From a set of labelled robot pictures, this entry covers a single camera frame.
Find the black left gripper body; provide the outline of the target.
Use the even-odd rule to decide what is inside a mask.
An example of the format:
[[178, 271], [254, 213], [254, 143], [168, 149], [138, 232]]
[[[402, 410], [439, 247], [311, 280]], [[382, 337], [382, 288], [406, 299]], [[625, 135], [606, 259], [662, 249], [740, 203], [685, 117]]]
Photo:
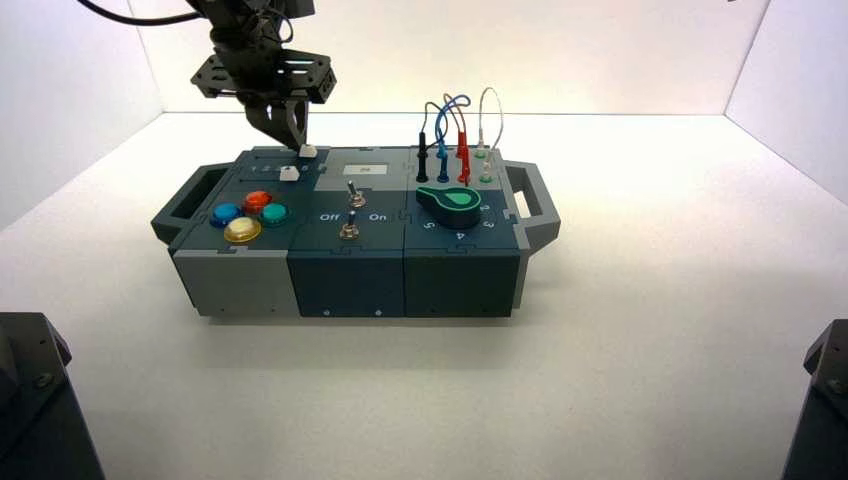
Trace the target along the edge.
[[328, 56], [287, 49], [271, 34], [214, 29], [214, 54], [191, 77], [207, 98], [247, 96], [324, 104], [337, 79]]

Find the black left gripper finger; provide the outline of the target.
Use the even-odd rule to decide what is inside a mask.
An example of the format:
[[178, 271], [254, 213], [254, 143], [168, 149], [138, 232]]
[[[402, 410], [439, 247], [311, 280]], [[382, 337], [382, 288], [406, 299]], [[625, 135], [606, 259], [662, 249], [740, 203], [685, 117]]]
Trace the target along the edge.
[[299, 150], [300, 146], [288, 146], [289, 130], [287, 125], [287, 102], [255, 103], [245, 107], [248, 122], [257, 130], [280, 142], [291, 150]]
[[307, 143], [309, 101], [305, 99], [287, 102], [287, 125], [289, 130], [288, 146], [302, 146]]

